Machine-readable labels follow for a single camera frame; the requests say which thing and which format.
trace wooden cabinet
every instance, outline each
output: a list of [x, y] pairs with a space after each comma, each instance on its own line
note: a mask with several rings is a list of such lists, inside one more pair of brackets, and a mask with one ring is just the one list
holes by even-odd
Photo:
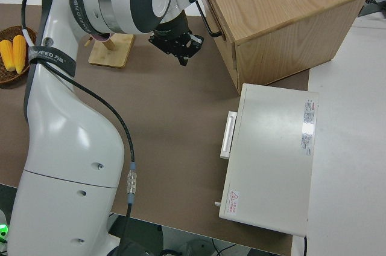
[[365, 0], [204, 0], [229, 74], [266, 85], [331, 60]]

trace corn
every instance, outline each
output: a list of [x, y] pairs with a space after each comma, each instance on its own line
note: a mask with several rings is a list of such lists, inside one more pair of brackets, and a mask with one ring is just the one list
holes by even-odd
[[26, 51], [26, 41], [23, 36], [18, 34], [13, 38], [13, 63], [18, 74], [20, 74], [24, 69]]
[[0, 42], [0, 53], [7, 71], [14, 71], [12, 43], [9, 40], [2, 40]]

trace woven basket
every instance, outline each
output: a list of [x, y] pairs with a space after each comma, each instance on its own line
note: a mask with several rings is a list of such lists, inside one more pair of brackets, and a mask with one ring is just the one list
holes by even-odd
[[[31, 37], [31, 40], [35, 43], [36, 33], [30, 28], [27, 28], [27, 30], [28, 30], [28, 34]], [[10, 27], [0, 31], [0, 40], [10, 40], [12, 42], [13, 38], [18, 34], [23, 35], [21, 26]], [[28, 52], [26, 52], [26, 55], [25, 55], [24, 69], [20, 74], [18, 74], [16, 71], [8, 72], [5, 69], [2, 58], [0, 56], [0, 88], [9, 87], [10, 85], [20, 81], [21, 79], [23, 79], [25, 76], [28, 75], [29, 69], [30, 69], [30, 64], [28, 63]]]

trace brown tabletop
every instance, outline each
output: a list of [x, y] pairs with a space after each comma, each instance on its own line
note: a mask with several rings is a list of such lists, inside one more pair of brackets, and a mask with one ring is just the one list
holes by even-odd
[[[0, 30], [19, 24], [20, 5], [0, 4], [0, 13]], [[39, 19], [40, 7], [29, 6], [27, 25], [37, 31]], [[228, 110], [237, 111], [239, 96], [201, 18], [188, 20], [193, 33], [205, 41], [186, 67], [148, 43], [148, 35], [136, 36], [122, 69], [89, 64], [91, 46], [80, 44], [75, 79], [116, 108], [133, 138], [138, 189], [132, 217], [290, 255], [292, 236], [218, 217], [214, 202], [221, 200], [227, 168], [220, 148]], [[274, 85], [306, 90], [308, 72]], [[19, 183], [28, 152], [24, 89], [25, 81], [0, 89], [0, 183], [12, 187]], [[77, 93], [113, 122], [124, 138], [118, 120], [104, 106]], [[125, 214], [127, 207], [127, 167], [112, 208], [118, 214]]]

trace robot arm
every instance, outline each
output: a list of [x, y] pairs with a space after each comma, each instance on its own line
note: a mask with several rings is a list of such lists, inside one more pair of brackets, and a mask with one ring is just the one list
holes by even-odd
[[[186, 63], [194, 53], [191, 48], [199, 50], [202, 44], [189, 30], [183, 11], [195, 1], [42, 0], [38, 46], [30, 49], [30, 56], [46, 59], [59, 73], [73, 77], [78, 43], [85, 34], [103, 40], [110, 33], [153, 31], [153, 44]], [[28, 75], [30, 146], [15, 198], [8, 254], [112, 255], [119, 240], [108, 235], [107, 218], [122, 171], [122, 139], [106, 118], [75, 95], [71, 84], [45, 65], [31, 65]]]
[[88, 33], [149, 33], [149, 41], [186, 65], [203, 43], [188, 27], [184, 9], [197, 0], [70, 0], [78, 25]]

